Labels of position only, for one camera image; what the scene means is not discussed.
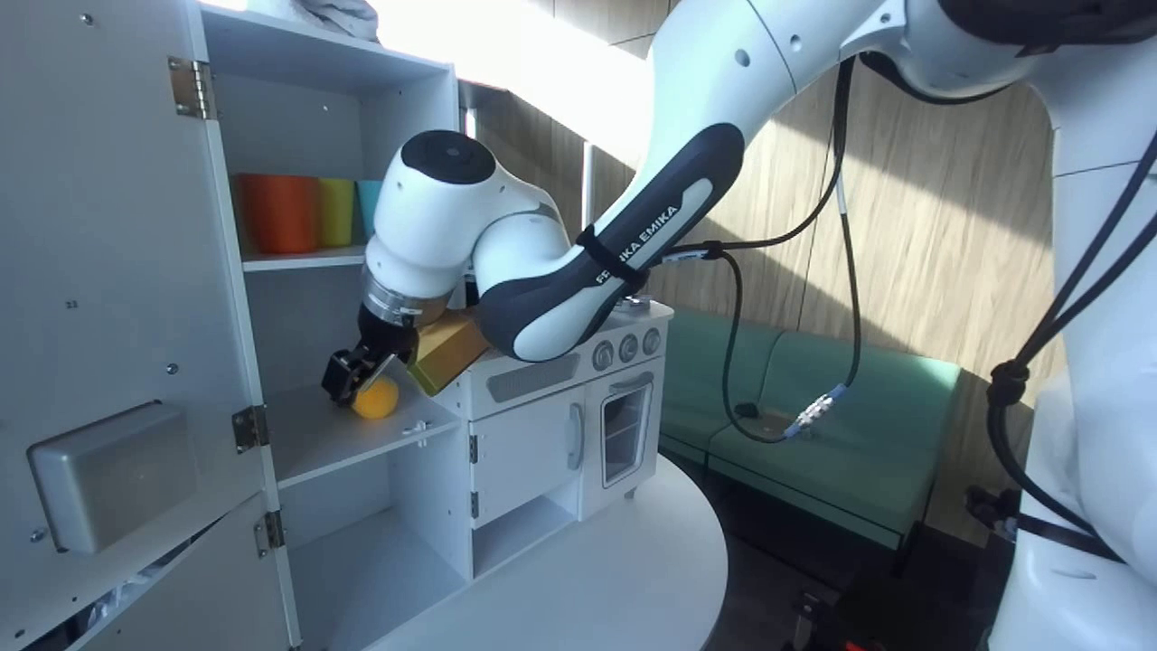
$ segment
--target floor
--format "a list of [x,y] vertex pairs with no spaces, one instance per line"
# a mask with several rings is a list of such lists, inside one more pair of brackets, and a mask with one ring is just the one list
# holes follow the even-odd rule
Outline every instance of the floor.
[[987,550],[922,529],[896,558],[741,486],[689,476],[713,497],[730,550],[707,651],[843,651],[848,637],[864,651],[982,648],[999,574]]

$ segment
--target round white table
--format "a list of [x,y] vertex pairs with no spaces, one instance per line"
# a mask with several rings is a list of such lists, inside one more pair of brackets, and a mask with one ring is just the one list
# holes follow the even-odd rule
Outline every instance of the round white table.
[[697,486],[654,473],[376,648],[412,651],[681,651],[704,648],[728,593],[728,544]]

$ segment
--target cup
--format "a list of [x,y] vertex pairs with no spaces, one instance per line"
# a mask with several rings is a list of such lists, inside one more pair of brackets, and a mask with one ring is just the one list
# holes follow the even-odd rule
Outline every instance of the cup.
[[256,252],[317,251],[317,181],[291,175],[238,175],[243,221]]
[[320,251],[354,246],[354,181],[320,179]]
[[376,199],[382,197],[382,181],[359,181],[359,221],[364,244],[372,238]]

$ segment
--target wall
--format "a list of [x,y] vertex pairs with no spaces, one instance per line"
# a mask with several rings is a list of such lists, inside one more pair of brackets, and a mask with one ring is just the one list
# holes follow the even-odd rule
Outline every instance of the wall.
[[[642,50],[667,0],[542,0],[542,9],[608,45]],[[758,130],[732,191],[687,238],[764,238],[799,224],[832,168],[832,92],[836,76],[825,76]],[[508,169],[548,189],[576,227],[581,140],[570,130],[508,94],[485,94],[481,139]],[[630,169],[608,154],[595,164],[595,208],[608,208]],[[1031,92],[942,109],[917,106],[855,69],[845,197],[867,344],[965,369],[924,523],[979,544],[982,529],[965,514],[965,488],[1008,486],[987,453],[982,381],[1020,349],[1052,288],[1049,120]],[[744,252],[741,268],[744,317],[848,338],[845,261],[832,209],[793,246]],[[724,263],[659,268],[646,294],[730,311]],[[1055,362],[1049,352],[1035,376],[1049,376]]]

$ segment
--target metal hinge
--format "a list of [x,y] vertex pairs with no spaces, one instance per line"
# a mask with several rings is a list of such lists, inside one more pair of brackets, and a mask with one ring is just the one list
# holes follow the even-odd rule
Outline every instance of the metal hinge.
[[170,58],[173,109],[190,120],[215,120],[209,62]]
[[256,558],[284,545],[282,511],[266,511],[266,514],[252,523],[252,544],[256,544]]
[[231,444],[238,453],[266,444],[266,414],[264,414],[264,405],[247,405],[243,414],[231,416]]

